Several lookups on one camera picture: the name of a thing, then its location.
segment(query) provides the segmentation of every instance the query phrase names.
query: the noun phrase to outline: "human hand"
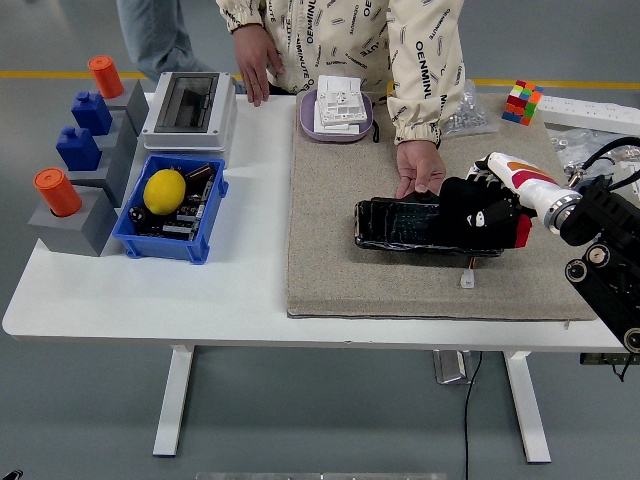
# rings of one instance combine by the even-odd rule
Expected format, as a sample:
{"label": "human hand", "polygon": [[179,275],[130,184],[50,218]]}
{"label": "human hand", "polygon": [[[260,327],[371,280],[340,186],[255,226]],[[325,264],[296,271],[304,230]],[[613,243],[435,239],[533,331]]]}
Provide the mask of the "human hand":
{"label": "human hand", "polygon": [[247,100],[259,107],[269,99],[267,65],[284,73],[273,39],[262,25],[245,25],[233,31],[233,48],[242,80],[247,88]]}
{"label": "human hand", "polygon": [[447,173],[447,168],[433,142],[428,140],[409,140],[398,145],[396,155],[400,184],[396,198],[402,198],[412,192],[425,193],[427,190],[436,195]]}

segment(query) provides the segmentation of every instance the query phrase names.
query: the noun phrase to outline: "gray block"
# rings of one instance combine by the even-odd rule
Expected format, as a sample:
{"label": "gray block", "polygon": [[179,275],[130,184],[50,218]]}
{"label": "gray block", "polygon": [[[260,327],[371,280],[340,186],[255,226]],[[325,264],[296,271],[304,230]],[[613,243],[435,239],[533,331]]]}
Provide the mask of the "gray block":
{"label": "gray block", "polygon": [[40,202],[29,220],[52,252],[99,257],[118,220],[107,194],[100,188],[76,187],[82,207],[68,217],[56,217]]}
{"label": "gray block", "polygon": [[144,121],[149,113],[149,104],[144,96],[144,90],[140,80],[123,78],[120,80],[124,92],[115,98],[105,98],[104,101],[111,112],[125,110],[133,125],[136,136],[140,136]]}
{"label": "gray block", "polygon": [[123,203],[138,137],[125,111],[112,111],[111,115],[109,133],[93,137],[102,152],[98,168],[66,173],[73,185],[104,189],[111,204],[118,208]]}

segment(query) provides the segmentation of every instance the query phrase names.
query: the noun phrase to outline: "patterned jacket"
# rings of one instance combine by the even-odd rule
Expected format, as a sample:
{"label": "patterned jacket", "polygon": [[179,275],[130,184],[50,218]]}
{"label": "patterned jacket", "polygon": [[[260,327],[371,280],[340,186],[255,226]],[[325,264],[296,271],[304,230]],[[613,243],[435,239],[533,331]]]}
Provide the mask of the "patterned jacket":
{"label": "patterned jacket", "polygon": [[464,87],[458,17],[464,0],[217,0],[230,32],[257,23],[286,73],[269,81],[292,93],[318,75],[362,78],[377,100],[393,80],[389,115],[396,143],[440,141]]}

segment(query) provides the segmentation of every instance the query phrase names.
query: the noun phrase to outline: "blue storage box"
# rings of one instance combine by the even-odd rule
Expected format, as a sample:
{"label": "blue storage box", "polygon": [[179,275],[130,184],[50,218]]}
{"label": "blue storage box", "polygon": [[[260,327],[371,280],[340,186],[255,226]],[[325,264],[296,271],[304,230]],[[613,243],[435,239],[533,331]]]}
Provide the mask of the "blue storage box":
{"label": "blue storage box", "polygon": [[[149,178],[158,170],[179,167],[183,172],[190,172],[207,163],[215,171],[215,179],[209,198],[204,206],[200,226],[193,240],[136,235],[136,226],[129,218],[128,212],[132,207],[144,204],[142,196]],[[198,265],[205,263],[209,254],[209,237],[220,207],[220,201],[227,194],[227,189],[229,188],[229,184],[224,181],[223,171],[224,160],[217,158],[192,157],[188,155],[150,155],[113,229],[113,236],[124,244],[127,256],[130,258],[174,258],[188,260]]]}

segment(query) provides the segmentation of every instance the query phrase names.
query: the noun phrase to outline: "gray carpet mat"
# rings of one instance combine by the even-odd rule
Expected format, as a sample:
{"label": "gray carpet mat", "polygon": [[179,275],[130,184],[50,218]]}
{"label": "gray carpet mat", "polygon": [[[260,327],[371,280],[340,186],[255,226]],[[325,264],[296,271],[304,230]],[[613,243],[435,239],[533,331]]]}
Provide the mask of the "gray carpet mat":
{"label": "gray carpet mat", "polygon": [[[506,95],[479,95],[497,133],[445,139],[449,176],[465,177],[476,160],[503,152],[565,180],[540,115],[529,127],[500,119]],[[498,258],[478,259],[475,288],[463,289],[466,257],[362,250],[354,243],[354,206],[393,197],[398,183],[394,130],[386,106],[374,109],[372,133],[353,144],[309,138],[299,121],[287,254],[290,316],[425,317],[486,320],[593,320],[596,316],[564,277],[584,248],[567,246],[534,219],[528,244]]]}

